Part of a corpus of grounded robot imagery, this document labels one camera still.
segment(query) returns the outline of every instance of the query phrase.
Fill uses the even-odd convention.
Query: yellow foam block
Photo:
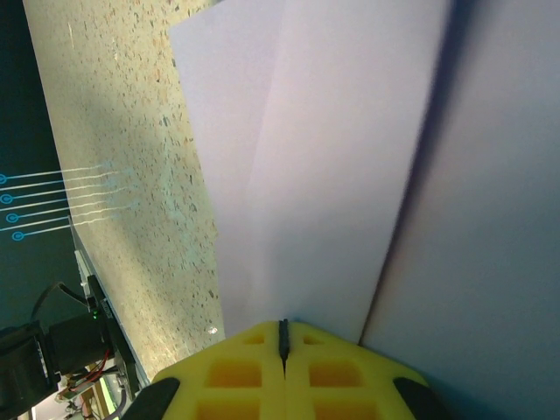
[[[414,420],[393,380],[413,370],[310,325],[290,323],[290,356],[267,322],[160,372],[180,380],[164,420]]]
[[[278,323],[257,325],[156,375],[180,380],[164,420],[284,420]]]

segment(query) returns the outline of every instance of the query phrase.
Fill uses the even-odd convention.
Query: paper sheet
[[[171,28],[219,236],[226,332],[247,319],[250,263],[245,189],[276,62],[284,0],[227,0]]]
[[[359,338],[447,7],[227,0],[171,32],[228,335],[288,317]]]

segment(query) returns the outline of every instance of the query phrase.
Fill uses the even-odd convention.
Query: teal wall
[[[0,173],[7,176],[30,172],[57,171],[53,133],[35,62],[24,7],[18,0],[0,2]],[[60,176],[41,178],[55,180]],[[2,186],[17,185],[11,182]],[[40,192],[40,188],[27,190]],[[63,199],[58,193],[47,200]],[[18,200],[18,204],[32,199]],[[9,224],[0,205],[0,229]],[[33,211],[54,205],[33,207]],[[64,281],[80,291],[80,277],[74,260],[74,245],[68,229],[11,239],[12,231],[0,232],[0,329],[27,322],[41,291],[55,281]],[[73,300],[55,291],[39,313],[43,326],[71,318],[84,311]]]

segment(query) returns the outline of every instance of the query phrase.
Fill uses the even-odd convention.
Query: cable
[[[33,321],[37,317],[37,312],[39,312],[39,309],[40,309],[41,305],[45,302],[45,299],[56,289],[60,289],[67,296],[69,296],[70,298],[72,298],[76,302],[78,302],[78,303],[80,303],[80,304],[82,304],[86,307],[89,307],[88,301],[84,297],[81,297],[77,293],[74,293],[73,291],[68,289],[68,287],[64,283],[57,282],[57,283],[51,284],[49,287],[47,287],[45,290],[43,290],[43,293],[41,293],[41,295],[38,297],[37,302],[35,303],[35,305],[33,306],[33,310],[31,311],[31,321]]]
[[[89,374],[87,374],[84,377],[83,381],[81,381],[78,385],[75,385],[74,387],[70,388],[70,390],[75,391],[82,383],[95,382],[99,378],[101,378],[103,374],[103,369],[105,368],[105,363],[107,363],[108,358],[109,358],[109,350],[105,352],[105,356],[103,357],[103,360],[97,363],[97,365],[89,372]]]

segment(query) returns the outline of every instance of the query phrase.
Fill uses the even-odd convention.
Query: speckled countertop
[[[216,231],[168,38],[201,0],[24,0],[74,223],[151,379],[223,339]]]

